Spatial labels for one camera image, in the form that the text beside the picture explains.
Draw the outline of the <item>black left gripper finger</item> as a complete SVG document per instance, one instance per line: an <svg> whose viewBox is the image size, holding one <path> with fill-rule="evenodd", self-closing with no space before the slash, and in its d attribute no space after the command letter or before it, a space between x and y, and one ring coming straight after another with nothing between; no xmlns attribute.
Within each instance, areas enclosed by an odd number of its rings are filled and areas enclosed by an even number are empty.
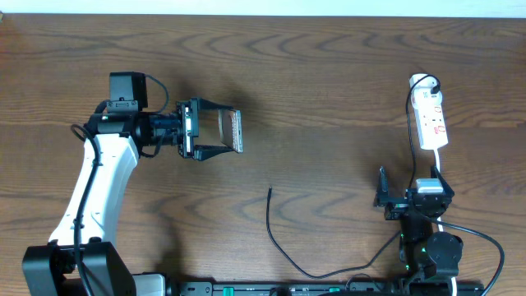
<svg viewBox="0 0 526 296"><path fill-rule="evenodd" d="M193 148L192 158L198 161L204 161L223 153L233 152L233 149L227 146L207 146L195 145Z"/></svg>
<svg viewBox="0 0 526 296"><path fill-rule="evenodd" d="M231 110L233 109L232 106L224 105L224 104L217 104L215 102L209 101L207 99L198 98L197 99L197 105L198 109L200 111L206 110Z"/></svg>

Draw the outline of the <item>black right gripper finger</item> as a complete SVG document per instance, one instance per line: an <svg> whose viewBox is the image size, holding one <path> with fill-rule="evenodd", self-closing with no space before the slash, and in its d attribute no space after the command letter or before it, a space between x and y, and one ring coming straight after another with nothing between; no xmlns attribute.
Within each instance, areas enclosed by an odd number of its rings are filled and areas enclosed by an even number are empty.
<svg viewBox="0 0 526 296"><path fill-rule="evenodd" d="M376 195L378 197L388 197L389 196L388 178L387 178L385 168L383 166L381 166L379 169L379 182L378 182L378 187L376 189Z"/></svg>
<svg viewBox="0 0 526 296"><path fill-rule="evenodd" d="M431 166L431 177L438 180L438 182L440 183L441 187L443 188L443 192L444 193L452 193L452 188L445 181L445 179L441 175L441 172L439 171L439 169L435 165Z"/></svg>

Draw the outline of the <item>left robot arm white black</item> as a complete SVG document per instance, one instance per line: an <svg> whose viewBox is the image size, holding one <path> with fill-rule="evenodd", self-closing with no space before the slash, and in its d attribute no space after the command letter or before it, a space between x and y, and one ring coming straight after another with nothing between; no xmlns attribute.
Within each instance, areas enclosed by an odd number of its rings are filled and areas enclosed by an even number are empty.
<svg viewBox="0 0 526 296"><path fill-rule="evenodd" d="M185 159L207 160L242 152L242 118L231 106L202 98L179 102L174 112L144 111L136 99L101 103L84 126L74 192L48 243L28 247L22 270L33 295L175 295L162 273L132 274L114 247L127 183L143 147L175 146Z"/></svg>

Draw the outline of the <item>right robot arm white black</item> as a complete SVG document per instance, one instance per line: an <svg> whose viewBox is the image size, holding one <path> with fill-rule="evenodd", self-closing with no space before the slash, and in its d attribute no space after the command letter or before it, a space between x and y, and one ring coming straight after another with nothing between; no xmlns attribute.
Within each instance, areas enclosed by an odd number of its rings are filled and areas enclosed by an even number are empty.
<svg viewBox="0 0 526 296"><path fill-rule="evenodd" d="M374 205L385 210L386 220L400 222L399 255L408 269L408 276L399 281L404 294L459 293L456 276L464 243L456 235L433 229L453 197L454 191L435 166L430 178L418 179L402 197L390 195L386 171L379 169Z"/></svg>

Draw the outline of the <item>Galaxy smartphone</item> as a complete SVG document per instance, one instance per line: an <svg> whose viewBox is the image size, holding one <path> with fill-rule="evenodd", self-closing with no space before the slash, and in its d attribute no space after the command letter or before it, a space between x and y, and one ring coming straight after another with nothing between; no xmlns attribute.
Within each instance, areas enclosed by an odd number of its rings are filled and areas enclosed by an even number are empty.
<svg viewBox="0 0 526 296"><path fill-rule="evenodd" d="M221 109L219 111L220 140L233 151L243 152L242 114L240 110Z"/></svg>

